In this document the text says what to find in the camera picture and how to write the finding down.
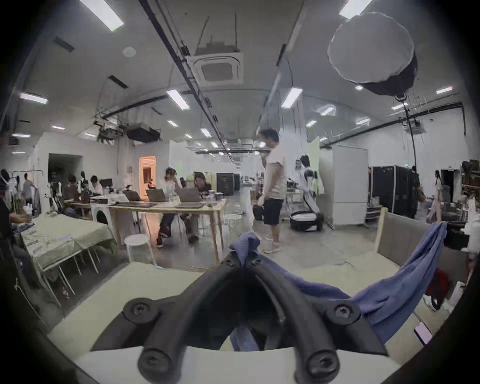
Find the ceiling light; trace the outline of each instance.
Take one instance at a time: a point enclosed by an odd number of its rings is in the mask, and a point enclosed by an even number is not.
[[[85,7],[91,10],[110,31],[113,32],[123,25],[123,21],[120,20],[105,0],[80,0],[80,3],[83,3]]]
[[[364,119],[357,120],[355,124],[357,125],[363,125],[363,124],[368,124],[370,122],[370,119],[368,117],[365,117]]]
[[[406,107],[407,105],[408,105],[408,103],[398,104],[398,105],[395,105],[394,107],[392,107],[392,109],[394,111],[396,111],[397,109],[402,108],[403,106]]]
[[[202,133],[206,136],[206,137],[212,137],[212,135],[210,134],[210,132],[208,131],[207,128],[202,128],[200,129],[202,131]]]
[[[328,115],[330,112],[333,112],[335,110],[335,107],[333,105],[330,105],[328,106],[323,112],[321,112],[320,114],[322,116],[326,116]]]
[[[40,103],[40,104],[48,103],[48,100],[45,99],[44,97],[31,95],[30,93],[25,93],[25,92],[20,93],[20,99],[36,101],[37,103]]]
[[[440,93],[444,93],[444,92],[451,91],[452,89],[453,89],[453,87],[447,87],[447,88],[437,89],[437,95],[439,95]]]
[[[183,100],[183,97],[179,94],[179,92],[176,89],[167,91],[167,94],[173,99],[173,101],[175,101],[175,103],[180,107],[182,111],[186,111],[190,109],[187,102]]]
[[[295,103],[295,100],[297,100],[298,96],[303,92],[303,89],[301,88],[295,88],[291,87],[290,90],[287,93],[287,97],[283,101],[281,107],[283,109],[289,109],[292,107],[293,103]]]
[[[363,12],[372,0],[348,0],[348,3],[338,13],[339,15],[351,19]]]

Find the screw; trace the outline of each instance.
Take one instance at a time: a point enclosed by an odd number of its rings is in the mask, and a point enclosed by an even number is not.
[[[310,357],[307,370],[313,377],[327,376],[338,368],[338,359],[332,352],[316,352]]]
[[[338,317],[344,317],[345,319],[348,319],[351,314],[351,309],[346,305],[339,305],[335,308],[335,315]]]
[[[137,303],[133,306],[132,313],[135,316],[139,316],[144,312],[148,312],[149,310],[150,310],[150,307],[147,304]]]

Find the woman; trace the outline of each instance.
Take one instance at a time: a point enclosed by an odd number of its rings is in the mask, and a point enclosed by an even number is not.
[[[165,171],[164,179],[160,182],[160,187],[163,190],[165,196],[175,196],[177,194],[177,190],[181,188],[177,181],[177,171],[173,168],[168,167]],[[157,248],[163,247],[162,238],[167,238],[171,236],[171,224],[174,218],[174,214],[163,215],[162,221],[160,222],[160,229],[158,230],[158,236],[156,238]]]
[[[432,208],[427,218],[432,219],[433,214],[436,214],[436,222],[442,221],[442,178],[440,177],[440,172],[435,171],[435,196],[433,198]]]

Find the laptop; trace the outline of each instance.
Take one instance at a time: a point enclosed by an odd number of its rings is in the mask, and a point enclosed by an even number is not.
[[[177,193],[181,203],[176,208],[201,208],[204,205],[197,188],[181,188]]]
[[[163,189],[147,189],[147,196],[151,202],[159,203],[167,201]]]

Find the ceiling vent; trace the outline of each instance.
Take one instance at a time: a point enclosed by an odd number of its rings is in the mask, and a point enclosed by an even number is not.
[[[187,60],[199,85],[243,84],[243,53],[234,46],[208,43]]]

